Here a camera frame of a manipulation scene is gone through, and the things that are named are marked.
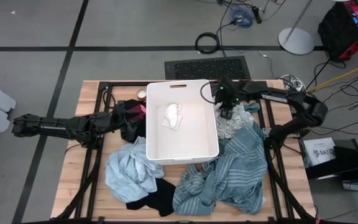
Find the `yellow cable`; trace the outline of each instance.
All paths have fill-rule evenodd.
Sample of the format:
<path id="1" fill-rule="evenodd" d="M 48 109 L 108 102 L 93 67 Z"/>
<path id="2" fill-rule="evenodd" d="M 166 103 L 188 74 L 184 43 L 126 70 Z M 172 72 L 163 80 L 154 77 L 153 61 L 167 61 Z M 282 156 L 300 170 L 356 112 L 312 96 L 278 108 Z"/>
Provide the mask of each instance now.
<path id="1" fill-rule="evenodd" d="M 340 75 L 340 76 L 338 76 L 338 77 L 336 77 L 336 78 L 333 78 L 333 79 L 330 80 L 330 81 L 326 81 L 326 82 L 324 82 L 323 84 L 320 84 L 320 85 L 318 85 L 318 86 L 316 86 L 316 87 L 314 87 L 314 88 L 312 88 L 311 90 L 308 90 L 308 91 L 306 91 L 306 92 L 307 92 L 307 93 L 312 93 L 312 92 L 316 91 L 317 89 L 319 89 L 319 88 L 321 88 L 321 87 L 323 87 L 323 86 L 326 86 L 326 85 L 328 85 L 328 84 L 330 84 L 330 83 L 332 83 L 332 82 L 334 82 L 334 81 L 336 81 L 336 80 L 340 80 L 341 78 L 348 77 L 349 75 L 352 75 L 353 73 L 356 73 L 356 72 L 358 72 L 358 68 L 355 69 L 355 70 L 353 70 L 353 71 L 350 71 L 350 72 L 348 72 L 348 73 L 346 73 L 346 74 L 344 74 L 344 75 Z"/>

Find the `white plastic bin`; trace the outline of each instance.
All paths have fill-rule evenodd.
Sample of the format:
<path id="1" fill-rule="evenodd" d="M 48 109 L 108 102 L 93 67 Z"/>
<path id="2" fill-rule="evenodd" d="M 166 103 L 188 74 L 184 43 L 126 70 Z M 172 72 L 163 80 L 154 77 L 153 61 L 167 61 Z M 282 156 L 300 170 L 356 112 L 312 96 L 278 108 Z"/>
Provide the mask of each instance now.
<path id="1" fill-rule="evenodd" d="M 200 95 L 207 80 L 151 83 L 147 86 L 146 154 L 161 165 L 207 162 L 219 154 L 213 104 Z M 203 96 L 212 101 L 211 87 Z M 165 110 L 181 104 L 177 130 L 162 126 Z"/>

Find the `clothing pile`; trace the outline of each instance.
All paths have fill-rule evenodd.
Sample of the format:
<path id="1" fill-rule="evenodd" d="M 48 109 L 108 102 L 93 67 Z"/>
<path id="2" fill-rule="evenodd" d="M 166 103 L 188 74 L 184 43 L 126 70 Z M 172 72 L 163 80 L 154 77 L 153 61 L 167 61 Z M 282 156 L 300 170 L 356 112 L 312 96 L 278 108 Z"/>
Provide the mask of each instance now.
<path id="1" fill-rule="evenodd" d="M 125 101 L 128 128 L 121 130 L 125 133 L 121 137 L 131 143 L 112 153 L 106 165 L 106 184 L 114 197 L 127 209 L 147 205 L 161 217 L 173 212 L 210 215 L 217 200 L 244 213 L 259 213 L 265 201 L 262 179 L 267 170 L 264 135 L 251 115 L 259 110 L 259 104 L 237 105 L 229 120 L 219 116 L 219 107 L 215 107 L 219 156 L 202 163 L 203 170 L 188 165 L 175 187 L 163 179 L 163 167 L 146 156 L 145 104 Z"/>

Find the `floor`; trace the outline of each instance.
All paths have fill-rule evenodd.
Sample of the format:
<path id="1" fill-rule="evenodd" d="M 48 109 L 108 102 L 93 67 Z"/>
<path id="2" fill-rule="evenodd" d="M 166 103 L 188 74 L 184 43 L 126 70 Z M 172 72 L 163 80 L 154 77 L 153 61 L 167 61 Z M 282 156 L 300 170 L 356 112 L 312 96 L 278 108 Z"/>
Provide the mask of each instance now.
<path id="1" fill-rule="evenodd" d="M 9 117 L 32 113 L 69 118 L 74 115 L 83 80 L 160 80 L 165 78 L 164 61 L 221 57 L 219 52 L 201 55 L 192 50 L 198 35 L 218 28 L 225 10 L 224 6 L 201 1 L 214 2 L 0 0 L 0 89 L 17 101 Z M 253 2 L 264 7 L 266 0 Z M 326 61 L 321 47 L 296 56 L 282 50 L 277 42 L 278 33 L 293 25 L 305 4 L 287 0 L 271 20 L 249 29 L 223 29 L 226 45 L 250 49 L 227 51 L 227 55 L 244 55 L 252 79 L 293 74 L 309 83 L 314 67 Z M 333 4 L 313 2 L 298 26 L 312 35 L 316 46 L 321 46 L 317 25 Z M 268 19 L 278 7 L 269 3 L 262 18 Z M 203 40 L 202 44 L 213 43 Z M 257 50 L 272 59 L 273 73 L 270 61 Z M 346 64 L 345 69 L 329 65 L 318 83 L 357 68 L 358 53 Z M 327 88 L 316 96 L 325 99 L 338 88 Z M 357 97 L 337 94 L 327 105 L 333 108 L 355 100 Z M 323 125 L 338 128 L 355 121 L 358 108 L 340 108 L 329 113 Z M 9 130 L 0 134 L 0 223 L 47 220 L 67 141 L 47 138 L 45 147 L 41 147 L 39 137 L 15 138 Z M 358 124 L 346 131 L 358 133 Z M 306 139 L 321 137 L 355 138 L 358 142 L 358 135 L 340 132 L 309 134 Z M 40 158 L 39 163 L 32 163 L 33 157 Z M 358 192 L 343 190 L 335 179 L 311 180 L 310 185 L 319 217 L 356 210 L 334 220 L 358 223 Z"/>

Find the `white stand base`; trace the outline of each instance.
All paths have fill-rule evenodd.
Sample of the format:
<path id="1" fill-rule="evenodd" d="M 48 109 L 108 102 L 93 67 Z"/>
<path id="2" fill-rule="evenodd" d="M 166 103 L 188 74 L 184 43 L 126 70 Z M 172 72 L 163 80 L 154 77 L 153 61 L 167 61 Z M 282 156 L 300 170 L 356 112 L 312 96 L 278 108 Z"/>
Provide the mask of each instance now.
<path id="1" fill-rule="evenodd" d="M 304 55 L 314 49 L 314 42 L 310 34 L 298 28 L 295 28 L 290 38 L 285 41 L 290 31 L 291 28 L 287 28 L 282 30 L 278 35 L 278 41 L 286 51 L 296 55 Z"/>

